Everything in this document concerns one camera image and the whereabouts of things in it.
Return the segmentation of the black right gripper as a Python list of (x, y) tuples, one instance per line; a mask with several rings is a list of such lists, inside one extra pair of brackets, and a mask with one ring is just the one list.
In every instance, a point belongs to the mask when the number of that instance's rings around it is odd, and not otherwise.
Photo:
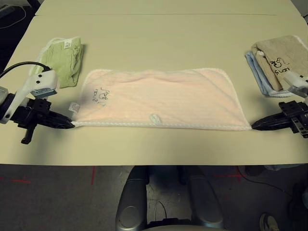
[(282, 113), (261, 118), (251, 126), (254, 130), (270, 131), (291, 128), (293, 133), (300, 133), (308, 138), (308, 106), (304, 102), (280, 102)]

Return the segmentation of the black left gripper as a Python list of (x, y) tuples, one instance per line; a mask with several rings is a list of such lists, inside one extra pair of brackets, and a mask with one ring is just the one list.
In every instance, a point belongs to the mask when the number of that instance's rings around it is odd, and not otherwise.
[(19, 106), (11, 117), (11, 121), (19, 128), (26, 129), (22, 144), (29, 144), (32, 140), (34, 129), (47, 115), (49, 121), (47, 126), (54, 129), (71, 129), (74, 125), (72, 120), (62, 114), (50, 111), (51, 102), (46, 99), (30, 99), (26, 106)]

